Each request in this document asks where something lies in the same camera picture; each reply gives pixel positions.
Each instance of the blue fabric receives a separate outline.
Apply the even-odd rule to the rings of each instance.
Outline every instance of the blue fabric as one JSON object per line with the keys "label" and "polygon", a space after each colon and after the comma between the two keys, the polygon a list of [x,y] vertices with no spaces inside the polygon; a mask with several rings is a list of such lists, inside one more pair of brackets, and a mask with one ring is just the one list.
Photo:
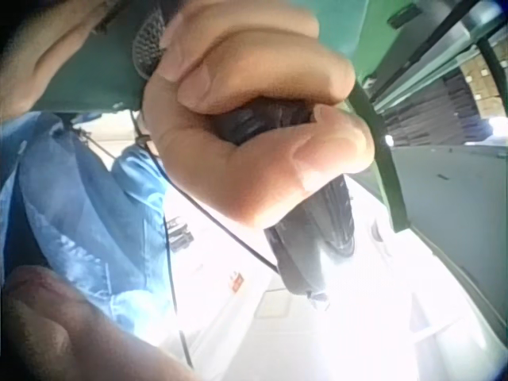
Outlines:
{"label": "blue fabric", "polygon": [[128,147],[108,171],[52,114],[8,122],[0,139],[2,282],[19,264],[46,263],[120,327],[158,344],[172,312],[168,184],[148,154]]}

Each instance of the hand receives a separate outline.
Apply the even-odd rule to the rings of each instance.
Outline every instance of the hand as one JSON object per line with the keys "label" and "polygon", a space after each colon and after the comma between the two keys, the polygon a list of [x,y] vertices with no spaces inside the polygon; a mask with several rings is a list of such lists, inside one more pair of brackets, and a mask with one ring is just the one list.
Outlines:
{"label": "hand", "polygon": [[25,23],[0,67],[0,120],[28,112],[108,11],[105,0],[67,0]]}
{"label": "hand", "polygon": [[[307,11],[278,2],[185,6],[167,26],[167,47],[144,93],[144,118],[171,179],[244,225],[266,228],[343,173],[373,160],[368,127],[333,105],[348,97],[352,65],[318,41]],[[236,147],[207,114],[259,96],[316,104],[314,120]]]}

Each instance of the skin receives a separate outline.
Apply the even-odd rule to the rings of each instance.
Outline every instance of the skin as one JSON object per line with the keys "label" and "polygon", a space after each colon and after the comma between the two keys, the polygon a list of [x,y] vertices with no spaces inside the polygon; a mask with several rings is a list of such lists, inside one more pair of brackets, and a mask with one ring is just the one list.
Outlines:
{"label": "skin", "polygon": [[[2,120],[30,110],[106,13],[100,0],[68,0],[21,29],[0,71]],[[161,39],[167,51],[143,104],[144,125],[180,187],[263,229],[331,179],[372,162],[368,127],[334,107],[353,87],[352,65],[321,46],[318,33],[311,13],[282,2],[194,0],[180,10]],[[213,134],[206,115],[259,96],[306,100],[316,105],[314,119],[240,147]],[[2,324],[41,379],[194,379],[46,269],[12,274]]]}

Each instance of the bright light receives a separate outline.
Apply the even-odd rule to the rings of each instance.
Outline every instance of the bright light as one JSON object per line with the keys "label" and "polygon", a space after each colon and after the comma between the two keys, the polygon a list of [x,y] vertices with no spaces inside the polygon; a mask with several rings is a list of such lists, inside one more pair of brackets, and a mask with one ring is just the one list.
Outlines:
{"label": "bright light", "polygon": [[388,147],[393,147],[394,146],[394,138],[392,137],[392,135],[386,135],[384,137],[384,140],[387,142]]}
{"label": "bright light", "polygon": [[508,137],[508,117],[492,117],[489,123],[492,126],[493,136]]}

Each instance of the person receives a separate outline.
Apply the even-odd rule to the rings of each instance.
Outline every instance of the person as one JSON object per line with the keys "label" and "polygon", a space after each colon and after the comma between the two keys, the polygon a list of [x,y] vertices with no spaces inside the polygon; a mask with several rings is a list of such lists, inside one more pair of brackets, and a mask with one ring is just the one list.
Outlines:
{"label": "person", "polygon": [[[55,115],[29,112],[109,7],[60,2],[23,25],[4,55],[2,342],[16,359],[10,365],[36,379],[193,380],[144,329],[170,303],[159,246],[167,184],[141,149],[128,148],[107,172]],[[183,6],[160,40],[166,50],[142,106],[176,185],[263,229],[372,162],[368,127],[334,106],[352,90],[352,65],[318,34],[315,16],[282,2]],[[207,115],[259,96],[306,100],[313,120],[239,147],[214,135]]]}

